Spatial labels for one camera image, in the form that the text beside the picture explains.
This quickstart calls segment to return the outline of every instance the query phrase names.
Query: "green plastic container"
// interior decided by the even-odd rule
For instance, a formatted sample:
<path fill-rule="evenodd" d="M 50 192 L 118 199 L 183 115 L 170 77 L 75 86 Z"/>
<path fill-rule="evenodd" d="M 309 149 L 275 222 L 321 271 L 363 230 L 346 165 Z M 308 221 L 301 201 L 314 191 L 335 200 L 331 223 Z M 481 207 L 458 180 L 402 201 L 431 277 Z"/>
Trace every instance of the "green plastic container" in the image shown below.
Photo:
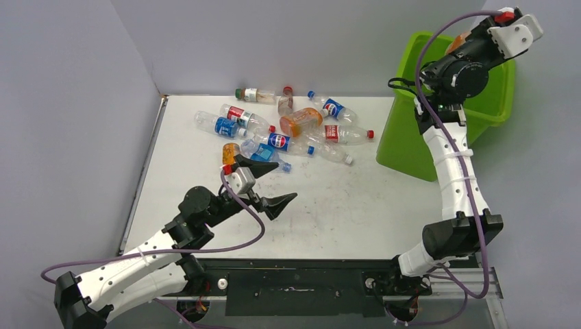
<path fill-rule="evenodd" d="M 412 35 L 399 63 L 396 77 L 414 80 L 416 61 L 431 32 Z M 424 56 L 424 62 L 444 56 L 453 38 L 439 36 Z M 472 143 L 490 126 L 504 123 L 512 110 L 515 91 L 515 62 L 510 60 L 492 69 L 488 85 L 481 94 L 465 102 L 468 142 Z M 437 179 L 432 155 L 419 134 L 414 118 L 414 95 L 394 90 L 395 100 L 378 147 L 377 162 L 386 167 L 427 181 Z"/>

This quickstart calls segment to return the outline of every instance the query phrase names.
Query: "pile of bottles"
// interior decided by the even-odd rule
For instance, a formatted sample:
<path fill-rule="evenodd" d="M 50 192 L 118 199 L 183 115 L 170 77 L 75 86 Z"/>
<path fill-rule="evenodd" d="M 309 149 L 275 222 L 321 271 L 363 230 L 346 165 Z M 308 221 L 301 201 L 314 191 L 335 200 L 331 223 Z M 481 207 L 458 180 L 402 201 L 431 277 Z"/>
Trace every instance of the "pile of bottles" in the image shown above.
<path fill-rule="evenodd" d="M 257 88 L 239 88 L 235 92 L 241 101 L 275 104 L 273 91 Z M 357 127 L 357 114 L 324 95 L 308 93 L 313 107 L 293 112 L 293 89 L 282 91 L 278 101 L 280 129 L 255 113 L 237 106 L 222 105 L 219 114 L 199 111 L 195 114 L 196 126 L 212 134 L 230 139 L 245 140 L 240 145 L 227 143 L 223 148 L 222 162 L 232 164 L 237 154 L 257 161 L 277 162 L 278 171 L 291 172 L 291 164 L 280 158 L 280 152 L 293 156 L 320 156 L 326 160 L 351 165 L 350 156 L 343 145 L 360 145 L 373 140 L 373 130 Z M 340 125 L 323 125 L 326 117 L 332 117 Z"/>

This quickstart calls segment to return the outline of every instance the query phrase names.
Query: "bolt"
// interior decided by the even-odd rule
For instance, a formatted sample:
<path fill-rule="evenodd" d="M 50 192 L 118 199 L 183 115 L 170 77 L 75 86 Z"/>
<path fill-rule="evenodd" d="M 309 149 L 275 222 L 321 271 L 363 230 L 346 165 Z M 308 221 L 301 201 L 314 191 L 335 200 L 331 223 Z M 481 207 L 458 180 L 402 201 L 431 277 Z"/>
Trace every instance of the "bolt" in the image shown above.
<path fill-rule="evenodd" d="M 374 282 L 375 280 L 373 278 L 368 278 L 367 280 L 365 280 L 365 286 L 369 289 L 373 289 Z"/>
<path fill-rule="evenodd" d="M 228 287 L 228 281 L 226 279 L 218 280 L 218 288 L 220 290 L 224 290 L 224 289 L 226 289 L 226 287 Z"/>

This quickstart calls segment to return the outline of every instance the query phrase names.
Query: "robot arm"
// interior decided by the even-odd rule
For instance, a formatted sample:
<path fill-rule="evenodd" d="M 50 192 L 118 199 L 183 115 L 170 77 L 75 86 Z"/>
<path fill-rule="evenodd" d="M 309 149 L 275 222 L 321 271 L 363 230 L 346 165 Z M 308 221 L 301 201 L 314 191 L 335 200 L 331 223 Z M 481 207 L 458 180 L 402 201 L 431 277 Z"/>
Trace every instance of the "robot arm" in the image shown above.
<path fill-rule="evenodd" d="M 240 155 L 226 166 L 226 180 L 244 203 L 275 219 L 296 193 L 272 199 L 258 197 L 256 178 L 276 169 L 278 163 L 256 162 Z M 133 258 L 116 260 L 79 275 L 67 272 L 56 280 L 54 304 L 66 329 L 105 328 L 121 313 L 155 297 L 195 291 L 206 279 L 204 268 L 189 253 L 168 249 L 200 249 L 220 224 L 243 207 L 228 193 L 216 196 L 202 186 L 190 189 L 178 206 L 180 213 L 150 239 L 128 252 Z"/>
<path fill-rule="evenodd" d="M 431 90 L 428 102 L 451 134 L 458 147 L 455 152 L 423 104 L 416 99 L 415 117 L 419 132 L 430 149 L 440 190 L 442 221 L 427 225 L 422 240 L 398 257 L 404 276 L 422 276 L 435 266 L 480 250 L 465 180 L 470 180 L 472 195 L 488 244 L 503 228 L 500 215 L 491 215 L 474 175 L 468 148 L 466 98 L 480 94 L 488 82 L 488 71 L 525 53 L 543 30 L 532 15 L 522 15 L 518 8 L 503 8 L 500 16 L 490 16 L 472 29 L 465 42 L 442 57 L 428 63 L 420 74 Z M 463 175 L 458 157 L 463 157 L 468 177 Z"/>

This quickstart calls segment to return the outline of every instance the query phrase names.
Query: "white table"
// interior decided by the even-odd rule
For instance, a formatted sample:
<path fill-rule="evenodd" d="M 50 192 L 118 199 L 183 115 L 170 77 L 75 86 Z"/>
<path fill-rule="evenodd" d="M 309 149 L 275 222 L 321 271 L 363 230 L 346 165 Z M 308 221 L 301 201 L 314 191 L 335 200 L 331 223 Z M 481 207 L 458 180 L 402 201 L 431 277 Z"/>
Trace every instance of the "white table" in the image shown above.
<path fill-rule="evenodd" d="M 358 125 L 375 130 L 375 141 L 346 147 L 355 159 L 350 167 L 316 156 L 282 154 L 292 172 L 263 176 L 254 191 L 266 197 L 292 192 L 299 196 L 275 221 L 261 216 L 267 226 L 261 241 L 235 252 L 198 257 L 389 259 L 416 245 L 424 225 L 440 219 L 438 184 L 375 161 L 393 98 L 335 100 L 358 113 Z M 230 140 L 196 129 L 193 117 L 198 110 L 218 114 L 224 103 L 255 112 L 278 127 L 275 106 L 244 103 L 233 96 L 170 96 L 125 250 L 170 222 L 190 188 L 202 185 L 217 193 L 222 146 Z M 306 97 L 295 97 L 295 109 L 310 104 Z M 325 122 L 332 124 L 333 118 Z M 242 211 L 212 231 L 215 237 L 205 248 L 238 245 L 255 237 L 259 227 Z"/>

